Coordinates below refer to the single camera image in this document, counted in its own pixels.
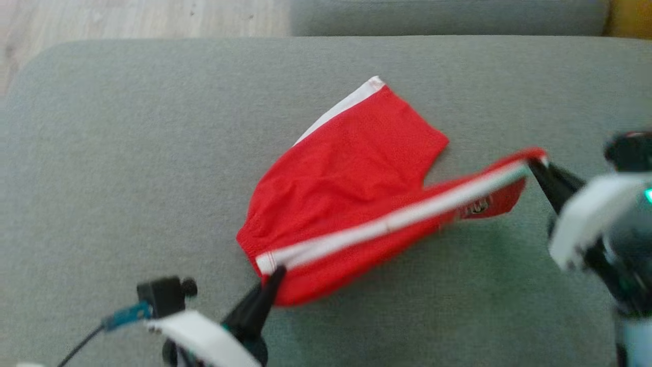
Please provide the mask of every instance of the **clothing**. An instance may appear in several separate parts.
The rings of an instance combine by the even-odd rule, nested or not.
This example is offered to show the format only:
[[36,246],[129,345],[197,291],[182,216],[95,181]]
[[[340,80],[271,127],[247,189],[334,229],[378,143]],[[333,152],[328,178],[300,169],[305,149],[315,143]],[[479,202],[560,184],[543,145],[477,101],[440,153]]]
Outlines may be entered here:
[[317,120],[263,176],[237,235],[260,276],[288,268],[276,303],[327,295],[442,225],[508,212],[527,160],[545,159],[530,148],[424,188],[447,144],[378,77]]

